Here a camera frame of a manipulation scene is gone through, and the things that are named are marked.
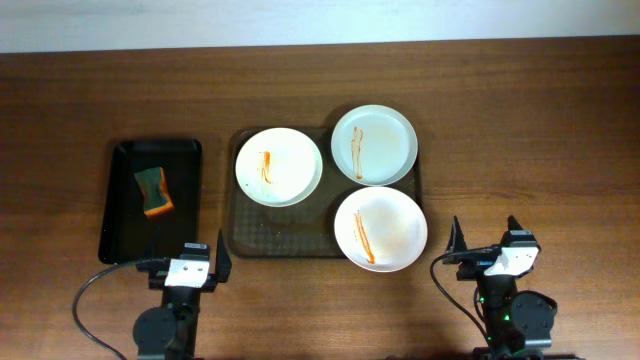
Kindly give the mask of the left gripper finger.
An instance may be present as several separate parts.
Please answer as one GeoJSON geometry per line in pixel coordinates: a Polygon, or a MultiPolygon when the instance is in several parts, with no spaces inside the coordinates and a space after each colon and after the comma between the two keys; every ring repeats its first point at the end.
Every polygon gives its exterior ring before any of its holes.
{"type": "Polygon", "coordinates": [[[216,243],[215,279],[217,283],[226,283],[229,280],[232,261],[224,242],[223,231],[219,230],[216,243]]]}
{"type": "Polygon", "coordinates": [[[145,259],[151,259],[156,257],[155,253],[156,253],[157,241],[158,241],[160,232],[161,232],[161,226],[157,225],[155,227],[155,230],[152,233],[150,240],[147,242],[145,246],[145,250],[144,250],[145,259]]]}

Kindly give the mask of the green and orange sponge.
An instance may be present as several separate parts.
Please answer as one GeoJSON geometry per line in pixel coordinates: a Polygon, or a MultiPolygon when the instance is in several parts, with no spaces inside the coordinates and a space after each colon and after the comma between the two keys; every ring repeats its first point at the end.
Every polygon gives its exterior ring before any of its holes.
{"type": "Polygon", "coordinates": [[[143,196],[143,212],[147,218],[164,215],[175,208],[162,167],[136,172],[134,178],[143,196]]]}

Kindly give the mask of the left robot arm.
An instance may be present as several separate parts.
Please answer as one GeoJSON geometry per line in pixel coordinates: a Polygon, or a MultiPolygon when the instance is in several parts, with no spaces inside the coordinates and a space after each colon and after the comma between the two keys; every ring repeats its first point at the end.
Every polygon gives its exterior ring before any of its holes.
{"type": "Polygon", "coordinates": [[[136,270],[148,275],[161,304],[144,311],[133,326],[139,359],[193,359],[201,295],[229,280],[232,261],[218,233],[216,248],[186,243],[176,258],[147,259],[136,270]]]}

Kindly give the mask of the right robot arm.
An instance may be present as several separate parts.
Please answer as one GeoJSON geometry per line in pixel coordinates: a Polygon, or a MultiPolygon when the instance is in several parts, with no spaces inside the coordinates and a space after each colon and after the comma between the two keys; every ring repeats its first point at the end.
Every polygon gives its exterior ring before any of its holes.
{"type": "Polygon", "coordinates": [[[533,270],[539,252],[534,234],[513,216],[499,243],[476,249],[467,247],[459,220],[453,219],[442,262],[458,267],[458,281],[476,283],[473,320],[486,345],[472,351],[474,359],[542,359],[542,350],[552,345],[557,302],[516,285],[533,270]]]}

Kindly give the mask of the white plate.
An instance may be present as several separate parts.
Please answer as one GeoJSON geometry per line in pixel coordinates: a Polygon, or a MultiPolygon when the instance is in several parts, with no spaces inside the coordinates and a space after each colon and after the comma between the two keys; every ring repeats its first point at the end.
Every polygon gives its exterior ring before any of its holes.
{"type": "Polygon", "coordinates": [[[287,207],[307,198],[320,182],[323,159],[306,134],[270,128],[252,135],[240,148],[235,177],[254,202],[287,207]]]}
{"type": "Polygon", "coordinates": [[[366,187],[340,204],[334,235],[342,253],[355,265],[390,273],[413,264],[422,254],[428,225],[419,205],[390,187],[366,187]]]}
{"type": "Polygon", "coordinates": [[[347,112],[331,136],[331,154],[338,169],[365,186],[386,186],[399,181],[418,157],[416,132],[397,110],[363,105],[347,112]]]}

